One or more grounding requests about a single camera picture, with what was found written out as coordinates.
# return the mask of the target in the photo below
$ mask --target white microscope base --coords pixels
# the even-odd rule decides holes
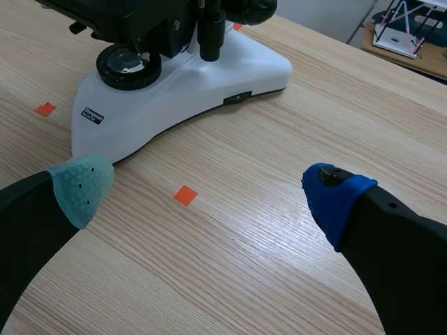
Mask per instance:
[[[252,96],[285,89],[288,59],[229,31],[218,61],[183,52],[163,62],[160,78],[136,91],[113,89],[95,71],[80,85],[71,130],[73,157],[96,152],[120,161],[154,136],[245,92]]]

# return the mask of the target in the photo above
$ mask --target microscope focus knob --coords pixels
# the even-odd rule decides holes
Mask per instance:
[[[277,0],[223,0],[227,20],[254,26],[270,19],[277,10]]]

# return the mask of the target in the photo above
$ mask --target wall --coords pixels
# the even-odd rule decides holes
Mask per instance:
[[[278,0],[277,14],[322,34],[346,42],[372,0]],[[379,0],[372,14],[388,7]],[[362,29],[351,45],[359,46]]]

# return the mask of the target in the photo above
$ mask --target black switch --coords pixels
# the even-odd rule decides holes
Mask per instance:
[[[251,91],[239,93],[239,94],[236,94],[235,96],[230,96],[229,98],[224,99],[223,104],[224,105],[236,105],[237,103],[243,103],[244,101],[246,101],[246,99],[248,99],[250,97],[251,97]]]

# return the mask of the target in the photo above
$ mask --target microscope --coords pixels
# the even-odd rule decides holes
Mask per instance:
[[[260,24],[277,0],[39,0],[114,43],[80,85],[73,105],[73,157],[113,163],[202,112],[286,88],[291,63],[233,30]]]

